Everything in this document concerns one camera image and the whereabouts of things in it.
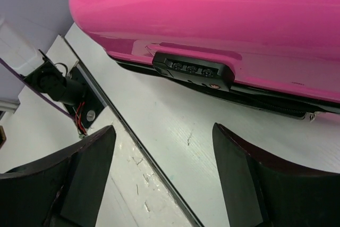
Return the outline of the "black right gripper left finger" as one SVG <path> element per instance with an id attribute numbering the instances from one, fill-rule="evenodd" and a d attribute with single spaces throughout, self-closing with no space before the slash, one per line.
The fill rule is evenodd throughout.
<path id="1" fill-rule="evenodd" d="M 1 226 L 95 226 L 116 140 L 108 125 L 1 174 Z"/>

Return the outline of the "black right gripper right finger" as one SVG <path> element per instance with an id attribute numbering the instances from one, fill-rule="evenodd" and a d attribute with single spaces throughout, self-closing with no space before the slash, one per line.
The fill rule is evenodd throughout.
<path id="1" fill-rule="evenodd" d="M 280 158 L 219 123 L 212 141 L 230 226 L 339 226 L 339 174 Z"/>

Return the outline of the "pink hard-shell suitcase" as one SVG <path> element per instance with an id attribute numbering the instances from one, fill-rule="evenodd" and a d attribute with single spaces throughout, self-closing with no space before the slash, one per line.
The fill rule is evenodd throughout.
<path id="1" fill-rule="evenodd" d="M 69 0 L 122 68 L 259 110 L 339 113 L 339 0 Z"/>

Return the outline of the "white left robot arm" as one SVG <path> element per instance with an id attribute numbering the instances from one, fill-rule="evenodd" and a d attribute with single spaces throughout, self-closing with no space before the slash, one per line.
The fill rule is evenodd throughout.
<path id="1" fill-rule="evenodd" d="M 26 85 L 53 101 L 78 106 L 85 86 L 66 77 L 56 65 L 1 16 L 1 61 Z"/>

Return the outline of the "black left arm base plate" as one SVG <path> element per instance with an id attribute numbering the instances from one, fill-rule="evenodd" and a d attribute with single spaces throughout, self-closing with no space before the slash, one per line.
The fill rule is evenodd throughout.
<path id="1" fill-rule="evenodd" d="M 71 115 L 78 130 L 78 134 L 81 137 L 86 136 L 90 126 L 106 107 L 106 103 L 80 65 L 73 67 L 68 74 L 68 77 L 72 81 L 79 82 L 84 86 L 84 94 L 80 99 L 80 102 L 75 106 L 67 104 L 63 104 L 63 106 Z"/>

